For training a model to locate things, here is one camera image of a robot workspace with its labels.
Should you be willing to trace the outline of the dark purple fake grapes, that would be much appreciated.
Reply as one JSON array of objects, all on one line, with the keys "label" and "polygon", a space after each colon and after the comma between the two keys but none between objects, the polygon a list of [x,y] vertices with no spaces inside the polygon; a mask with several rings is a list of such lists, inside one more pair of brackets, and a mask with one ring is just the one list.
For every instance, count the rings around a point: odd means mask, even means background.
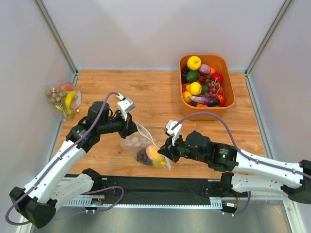
[{"label": "dark purple fake grapes", "polygon": [[146,153],[146,148],[142,148],[136,154],[136,160],[144,165],[152,166],[152,160],[148,157]]}]

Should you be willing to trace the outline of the orange yellow fake peach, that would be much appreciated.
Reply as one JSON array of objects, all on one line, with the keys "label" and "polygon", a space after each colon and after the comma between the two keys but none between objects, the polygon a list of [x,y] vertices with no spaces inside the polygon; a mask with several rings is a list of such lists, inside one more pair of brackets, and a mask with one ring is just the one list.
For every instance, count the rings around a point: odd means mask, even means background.
[{"label": "orange yellow fake peach", "polygon": [[164,156],[157,152],[157,148],[154,145],[149,145],[146,148],[146,154],[152,161],[164,160]]}]

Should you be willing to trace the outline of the small yellow fake lemon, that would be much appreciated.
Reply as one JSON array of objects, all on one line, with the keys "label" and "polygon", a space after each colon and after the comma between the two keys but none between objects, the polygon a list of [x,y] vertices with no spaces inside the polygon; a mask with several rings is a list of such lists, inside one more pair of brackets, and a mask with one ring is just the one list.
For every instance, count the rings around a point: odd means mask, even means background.
[{"label": "small yellow fake lemon", "polygon": [[152,161],[152,165],[154,167],[165,167],[166,166],[166,161],[165,160],[161,160],[161,161]]}]

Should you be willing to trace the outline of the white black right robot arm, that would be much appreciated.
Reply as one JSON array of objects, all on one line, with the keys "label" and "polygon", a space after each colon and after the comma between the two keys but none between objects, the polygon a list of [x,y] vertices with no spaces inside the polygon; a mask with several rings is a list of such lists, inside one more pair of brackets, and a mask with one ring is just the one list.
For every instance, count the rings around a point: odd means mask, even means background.
[{"label": "white black right robot arm", "polygon": [[186,158],[222,172],[223,189],[237,193],[280,193],[298,203],[311,202],[311,163],[307,160],[290,163],[260,157],[228,144],[212,142],[197,131],[185,139],[169,137],[158,153],[175,163]]}]

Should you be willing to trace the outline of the clear polka dot zip bag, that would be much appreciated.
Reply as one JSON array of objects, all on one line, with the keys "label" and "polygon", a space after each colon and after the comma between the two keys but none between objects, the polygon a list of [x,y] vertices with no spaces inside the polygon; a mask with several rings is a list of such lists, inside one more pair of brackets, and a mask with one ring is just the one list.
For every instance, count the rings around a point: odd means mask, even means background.
[{"label": "clear polka dot zip bag", "polygon": [[[154,145],[157,150],[159,150],[160,143],[144,126],[137,122],[135,122],[135,124],[138,131],[123,139],[121,141],[121,147],[136,160],[136,154],[139,150],[142,148],[147,148],[149,145]],[[170,170],[171,162],[166,157],[164,157],[164,160],[166,161],[166,166],[162,168]]]}]

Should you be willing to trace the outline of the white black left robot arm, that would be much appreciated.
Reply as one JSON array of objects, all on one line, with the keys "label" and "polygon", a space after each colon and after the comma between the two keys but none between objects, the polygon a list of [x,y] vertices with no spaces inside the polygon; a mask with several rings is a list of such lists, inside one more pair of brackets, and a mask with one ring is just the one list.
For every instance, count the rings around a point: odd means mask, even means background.
[{"label": "white black left robot arm", "polygon": [[14,187],[11,190],[9,197],[12,205],[5,215],[7,223],[22,225],[9,218],[10,212],[16,210],[26,218],[24,224],[31,223],[40,229],[51,222],[64,204],[79,195],[101,196],[109,190],[124,194],[120,186],[105,187],[101,175],[90,168],[83,170],[73,180],[59,184],[69,169],[100,141],[101,135],[118,133],[121,138],[126,138],[137,131],[130,114],[134,103],[129,98],[122,98],[117,105],[115,115],[109,116],[110,107],[106,101],[93,103],[87,116],[71,129],[57,154],[40,173],[23,188]]}]

